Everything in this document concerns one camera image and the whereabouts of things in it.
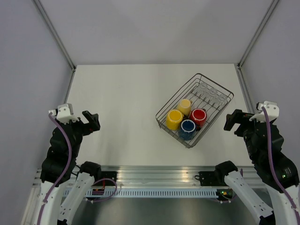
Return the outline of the red mug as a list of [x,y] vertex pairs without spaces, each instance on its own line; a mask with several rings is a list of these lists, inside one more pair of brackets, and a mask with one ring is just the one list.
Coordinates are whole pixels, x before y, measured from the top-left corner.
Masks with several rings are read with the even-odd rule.
[[189,115],[189,119],[192,120],[198,128],[202,128],[207,119],[207,113],[204,109],[193,109]]

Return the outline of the pale yellow mug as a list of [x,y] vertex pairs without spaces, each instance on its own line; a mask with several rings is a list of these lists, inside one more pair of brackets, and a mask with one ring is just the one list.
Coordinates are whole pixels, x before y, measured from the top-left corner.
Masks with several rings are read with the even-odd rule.
[[177,105],[177,110],[179,110],[183,115],[189,116],[191,112],[192,101],[189,99],[182,99]]

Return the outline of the bright yellow mug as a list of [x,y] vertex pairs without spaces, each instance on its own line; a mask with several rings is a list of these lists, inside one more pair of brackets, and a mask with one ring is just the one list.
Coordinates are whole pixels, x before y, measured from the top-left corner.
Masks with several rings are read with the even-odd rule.
[[183,114],[177,109],[172,109],[166,116],[166,126],[170,130],[178,130],[183,120]]

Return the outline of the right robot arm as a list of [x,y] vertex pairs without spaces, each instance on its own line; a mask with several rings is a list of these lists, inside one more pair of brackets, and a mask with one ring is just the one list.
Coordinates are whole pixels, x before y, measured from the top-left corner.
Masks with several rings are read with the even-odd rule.
[[231,161],[215,167],[214,180],[227,185],[240,198],[258,225],[298,225],[300,223],[300,179],[296,165],[281,149],[284,142],[269,109],[251,114],[236,109],[226,116],[225,131],[235,124],[234,132],[242,137],[257,175],[265,184],[272,206],[268,206],[244,181],[241,172]]

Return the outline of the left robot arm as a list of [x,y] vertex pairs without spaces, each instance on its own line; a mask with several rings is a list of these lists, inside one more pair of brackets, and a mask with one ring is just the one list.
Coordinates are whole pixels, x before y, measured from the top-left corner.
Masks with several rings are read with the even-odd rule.
[[67,113],[60,118],[62,110],[49,113],[50,120],[56,125],[50,139],[45,160],[42,163],[41,192],[39,210],[35,216],[36,225],[69,225],[88,189],[102,181],[101,166],[85,162],[80,166],[75,184],[65,199],[63,193],[76,166],[76,158],[83,137],[100,130],[98,114],[83,111],[88,123]]

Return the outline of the blue mug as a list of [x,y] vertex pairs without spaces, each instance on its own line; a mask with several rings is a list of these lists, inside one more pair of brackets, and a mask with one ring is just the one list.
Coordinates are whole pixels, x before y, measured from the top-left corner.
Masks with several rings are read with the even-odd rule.
[[194,121],[186,119],[183,120],[180,124],[178,135],[180,139],[184,141],[192,140],[198,131],[201,130],[201,127],[195,124]]

